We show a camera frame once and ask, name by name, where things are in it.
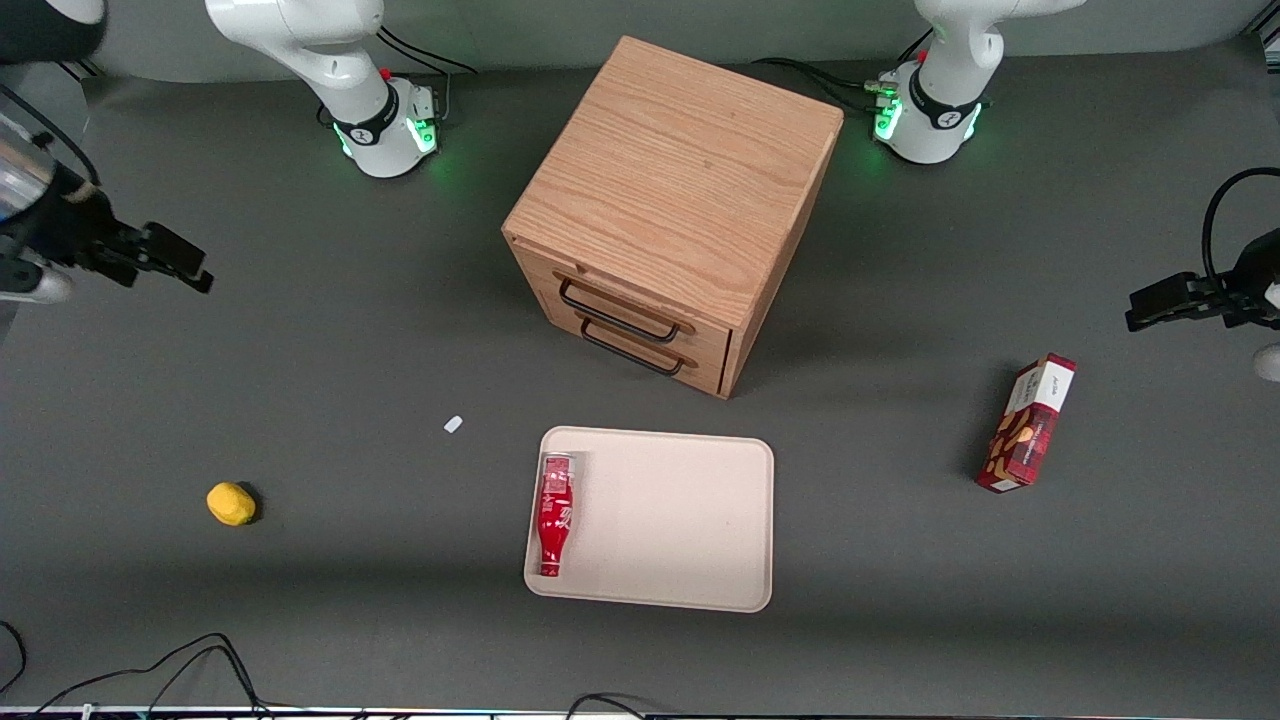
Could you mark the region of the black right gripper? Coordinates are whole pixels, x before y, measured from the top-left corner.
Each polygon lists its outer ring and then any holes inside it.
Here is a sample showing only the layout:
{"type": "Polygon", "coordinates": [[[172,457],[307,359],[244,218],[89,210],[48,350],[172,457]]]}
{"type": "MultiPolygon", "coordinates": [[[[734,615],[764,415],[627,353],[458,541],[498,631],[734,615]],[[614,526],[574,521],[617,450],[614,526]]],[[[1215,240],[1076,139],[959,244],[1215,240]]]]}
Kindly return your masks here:
{"type": "Polygon", "coordinates": [[[133,245],[134,229],[119,222],[106,195],[76,172],[56,165],[45,195],[28,218],[28,249],[61,266],[96,273],[132,287],[142,272],[174,278],[210,293],[214,274],[206,254],[156,222],[143,224],[147,259],[133,245]]]}

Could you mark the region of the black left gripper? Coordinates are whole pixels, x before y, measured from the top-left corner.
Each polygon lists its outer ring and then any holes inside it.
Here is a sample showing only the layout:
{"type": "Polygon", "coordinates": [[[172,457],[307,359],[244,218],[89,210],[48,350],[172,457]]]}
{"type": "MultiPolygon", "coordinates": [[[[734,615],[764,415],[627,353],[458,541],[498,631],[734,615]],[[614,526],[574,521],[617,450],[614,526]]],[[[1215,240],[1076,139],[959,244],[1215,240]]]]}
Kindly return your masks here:
{"type": "Polygon", "coordinates": [[[1220,316],[1228,329],[1245,324],[1279,329],[1279,228],[1252,240],[1235,265],[1217,274],[1226,292],[1225,310],[1219,306],[1212,284],[1194,272],[1180,272],[1130,293],[1126,328],[1140,332],[1176,322],[1220,316]]]}

